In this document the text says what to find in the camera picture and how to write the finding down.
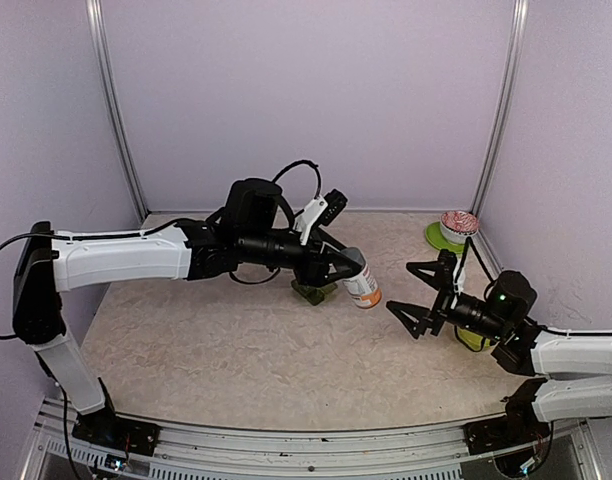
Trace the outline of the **green weekly pill organizer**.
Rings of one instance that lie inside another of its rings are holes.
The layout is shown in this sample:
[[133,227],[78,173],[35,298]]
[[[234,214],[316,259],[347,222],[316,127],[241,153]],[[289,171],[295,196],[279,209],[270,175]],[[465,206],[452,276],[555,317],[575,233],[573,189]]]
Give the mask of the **green weekly pill organizer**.
[[292,280],[291,287],[312,306],[317,306],[330,297],[337,290],[338,285],[331,283],[322,287],[313,287],[302,285],[297,280]]

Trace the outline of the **orange grey-capped supplement bottle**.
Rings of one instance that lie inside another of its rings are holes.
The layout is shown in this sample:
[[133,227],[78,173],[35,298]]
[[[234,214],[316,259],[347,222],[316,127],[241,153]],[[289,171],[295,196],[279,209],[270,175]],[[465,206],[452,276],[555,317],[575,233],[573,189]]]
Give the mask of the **orange grey-capped supplement bottle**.
[[348,247],[341,253],[361,266],[359,274],[342,281],[346,291],[358,308],[375,307],[382,299],[382,292],[361,250]]

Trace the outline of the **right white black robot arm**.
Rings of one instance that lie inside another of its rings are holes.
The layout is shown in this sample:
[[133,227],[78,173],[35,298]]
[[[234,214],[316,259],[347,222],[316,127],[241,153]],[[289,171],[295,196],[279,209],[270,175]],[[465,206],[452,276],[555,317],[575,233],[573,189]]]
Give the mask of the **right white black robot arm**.
[[496,426],[475,423],[472,437],[488,434],[517,444],[548,434],[558,420],[612,417],[612,330],[558,329],[530,319],[537,293],[518,271],[501,272],[480,300],[461,290],[462,268],[447,251],[406,268],[437,293],[430,308],[387,302],[413,338],[438,335],[451,324],[490,341],[497,364],[525,379]]

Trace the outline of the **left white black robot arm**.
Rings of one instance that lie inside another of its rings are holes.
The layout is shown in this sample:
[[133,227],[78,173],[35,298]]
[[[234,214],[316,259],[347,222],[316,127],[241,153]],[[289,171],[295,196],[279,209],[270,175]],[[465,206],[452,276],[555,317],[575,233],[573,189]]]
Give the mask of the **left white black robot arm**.
[[345,208],[333,190],[294,213],[272,180],[234,182],[226,203],[205,220],[179,218],[148,230],[76,234],[38,222],[15,236],[25,246],[13,280],[13,337],[29,345],[63,389],[80,422],[107,445],[126,434],[103,382],[70,335],[61,293],[143,279],[205,280],[233,275],[244,263],[288,269],[304,286],[324,287],[362,270],[321,231]]

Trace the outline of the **lime green bowl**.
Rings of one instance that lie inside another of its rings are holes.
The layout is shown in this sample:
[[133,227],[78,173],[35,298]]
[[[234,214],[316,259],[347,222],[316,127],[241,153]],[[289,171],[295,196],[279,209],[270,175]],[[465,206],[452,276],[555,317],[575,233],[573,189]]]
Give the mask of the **lime green bowl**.
[[491,340],[471,331],[454,328],[456,340],[471,352],[479,353],[491,347]]

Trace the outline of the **green saucer plate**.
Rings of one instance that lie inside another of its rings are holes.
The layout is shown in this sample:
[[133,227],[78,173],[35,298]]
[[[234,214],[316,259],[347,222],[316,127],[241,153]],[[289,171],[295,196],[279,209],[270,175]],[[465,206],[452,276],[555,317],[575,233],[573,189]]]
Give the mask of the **green saucer plate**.
[[476,230],[457,230],[437,221],[428,225],[425,229],[427,242],[435,249],[446,249],[457,255],[464,251],[466,239],[472,237]]

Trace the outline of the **red patterned white bowl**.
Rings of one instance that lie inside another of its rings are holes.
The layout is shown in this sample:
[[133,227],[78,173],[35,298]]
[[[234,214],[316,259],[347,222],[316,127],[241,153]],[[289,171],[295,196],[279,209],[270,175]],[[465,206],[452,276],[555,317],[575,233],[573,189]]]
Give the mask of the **red patterned white bowl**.
[[466,211],[447,211],[440,216],[440,233],[455,245],[464,245],[467,238],[478,232],[479,226],[479,219]]

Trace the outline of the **front aluminium rail base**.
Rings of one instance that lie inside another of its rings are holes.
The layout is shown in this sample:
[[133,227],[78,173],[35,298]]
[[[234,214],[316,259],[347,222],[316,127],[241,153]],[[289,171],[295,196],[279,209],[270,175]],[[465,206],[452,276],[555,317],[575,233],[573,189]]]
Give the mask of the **front aluminium rail base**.
[[463,479],[495,477],[513,449],[472,455],[463,424],[355,431],[290,432],[220,428],[157,420],[152,455],[119,451],[63,437],[75,412],[43,400],[23,447],[16,479]]

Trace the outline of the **right aluminium frame post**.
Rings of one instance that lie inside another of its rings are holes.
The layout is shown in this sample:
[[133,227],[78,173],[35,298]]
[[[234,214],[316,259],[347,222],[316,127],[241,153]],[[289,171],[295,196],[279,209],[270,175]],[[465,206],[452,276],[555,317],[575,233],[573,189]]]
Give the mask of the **right aluminium frame post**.
[[471,205],[471,212],[479,216],[491,187],[494,170],[502,145],[507,119],[510,114],[513,93],[519,70],[525,30],[529,11],[528,0],[513,3],[512,24],[502,75],[501,89],[497,101],[491,134],[487,143],[483,168]]

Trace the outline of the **aluminium frame post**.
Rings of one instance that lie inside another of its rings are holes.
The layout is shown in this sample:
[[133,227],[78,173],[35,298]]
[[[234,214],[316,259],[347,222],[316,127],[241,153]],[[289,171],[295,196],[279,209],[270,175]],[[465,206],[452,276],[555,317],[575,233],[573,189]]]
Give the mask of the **aluminium frame post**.
[[512,24],[502,75],[501,89],[497,101],[491,134],[487,143],[483,168],[471,205],[471,212],[479,216],[491,187],[494,170],[502,145],[507,119],[510,114],[513,93],[519,70],[525,30],[529,11],[528,0],[513,3]]
[[93,48],[100,74],[104,102],[111,125],[113,139],[119,155],[121,170],[137,218],[140,222],[143,222],[150,211],[147,207],[143,189],[138,178],[124,120],[122,118],[120,102],[114,82],[102,2],[100,0],[87,0],[85,4]]

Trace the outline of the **left aluminium frame post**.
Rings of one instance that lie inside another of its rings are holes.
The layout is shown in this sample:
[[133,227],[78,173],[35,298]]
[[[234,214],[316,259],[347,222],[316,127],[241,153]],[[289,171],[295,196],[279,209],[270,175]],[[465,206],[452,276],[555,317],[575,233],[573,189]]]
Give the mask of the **left aluminium frame post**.
[[138,178],[124,120],[122,118],[120,102],[114,82],[102,2],[100,0],[87,0],[85,4],[93,48],[100,74],[104,102],[111,125],[113,139],[119,155],[121,170],[137,218],[140,222],[143,222],[150,211],[147,207],[143,189]]

